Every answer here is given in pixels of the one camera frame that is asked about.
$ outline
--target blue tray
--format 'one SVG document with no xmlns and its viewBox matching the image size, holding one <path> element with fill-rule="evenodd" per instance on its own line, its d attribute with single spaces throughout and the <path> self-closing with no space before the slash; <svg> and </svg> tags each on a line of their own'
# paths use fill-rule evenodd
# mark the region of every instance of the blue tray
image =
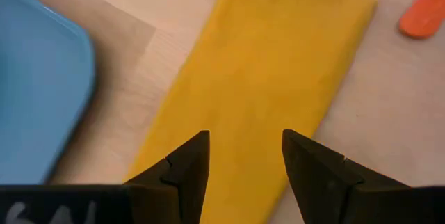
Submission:
<svg viewBox="0 0 445 224">
<path fill-rule="evenodd" d="M 85 30 L 37 0 L 0 0 L 0 184 L 45 182 L 94 76 Z"/>
</svg>

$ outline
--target orange object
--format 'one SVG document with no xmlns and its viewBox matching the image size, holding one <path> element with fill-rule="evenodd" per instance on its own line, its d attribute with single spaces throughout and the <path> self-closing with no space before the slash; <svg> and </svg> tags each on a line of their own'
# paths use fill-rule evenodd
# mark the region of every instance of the orange object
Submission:
<svg viewBox="0 0 445 224">
<path fill-rule="evenodd" d="M 413 38 L 434 35 L 445 18 L 445 0 L 416 0 L 403 15 L 399 29 Z"/>
</svg>

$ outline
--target yellow towel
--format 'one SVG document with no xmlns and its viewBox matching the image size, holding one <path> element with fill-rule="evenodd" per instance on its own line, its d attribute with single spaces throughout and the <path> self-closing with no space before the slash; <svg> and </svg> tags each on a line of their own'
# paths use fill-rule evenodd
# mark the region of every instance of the yellow towel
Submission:
<svg viewBox="0 0 445 224">
<path fill-rule="evenodd" d="M 129 176 L 208 129 L 201 223 L 266 222 L 287 183 L 282 130 L 315 132 L 375 4 L 217 0 Z"/>
</svg>

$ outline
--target black plastic part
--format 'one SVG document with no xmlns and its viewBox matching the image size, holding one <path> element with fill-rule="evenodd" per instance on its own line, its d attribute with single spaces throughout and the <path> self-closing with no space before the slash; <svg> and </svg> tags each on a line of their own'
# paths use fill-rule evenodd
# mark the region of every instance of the black plastic part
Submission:
<svg viewBox="0 0 445 224">
<path fill-rule="evenodd" d="M 445 187 L 411 188 L 292 130 L 282 149 L 306 224 L 445 223 Z"/>
<path fill-rule="evenodd" d="M 208 175 L 201 131 L 124 185 L 0 186 L 0 223 L 198 224 Z"/>
</svg>

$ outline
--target wooden surface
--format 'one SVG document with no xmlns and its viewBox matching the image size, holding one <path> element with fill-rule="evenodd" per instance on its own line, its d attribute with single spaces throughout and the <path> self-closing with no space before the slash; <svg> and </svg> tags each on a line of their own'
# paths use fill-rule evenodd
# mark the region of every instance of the wooden surface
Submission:
<svg viewBox="0 0 445 224">
<path fill-rule="evenodd" d="M 214 0 L 41 1 L 88 29 L 98 51 L 97 94 L 52 182 L 121 182 Z M 445 184 L 445 29 L 401 36 L 411 2 L 379 0 L 316 139 L 409 185 Z M 299 221 L 288 190 L 271 223 Z"/>
</svg>

